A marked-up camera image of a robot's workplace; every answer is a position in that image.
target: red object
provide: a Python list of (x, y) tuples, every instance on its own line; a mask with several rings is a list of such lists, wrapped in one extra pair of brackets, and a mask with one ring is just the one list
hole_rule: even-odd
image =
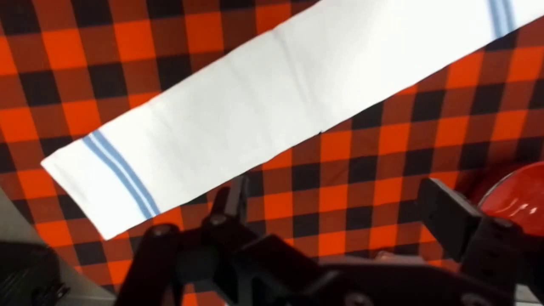
[(544, 161), (503, 177), (483, 195), (479, 207), (488, 216), (520, 224), (527, 234), (544, 236)]

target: fabric surface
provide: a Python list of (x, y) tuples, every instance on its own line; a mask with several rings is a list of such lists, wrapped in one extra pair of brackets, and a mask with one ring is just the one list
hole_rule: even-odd
[(544, 0), (508, 12), (503, 27), (488, 0), (321, 0), (41, 165), (110, 240), (535, 20)]
[[(0, 185), (37, 233), (117, 291), (144, 228), (194, 228), (194, 204), (102, 241), (39, 161), (311, 5), (301, 0), (0, 0)], [(503, 161), (542, 158), (544, 20), (462, 58), (251, 170), (250, 226), (311, 257), (442, 250), (418, 221), (421, 177), (469, 190)], [(219, 304), (195, 287), (187, 304)]]

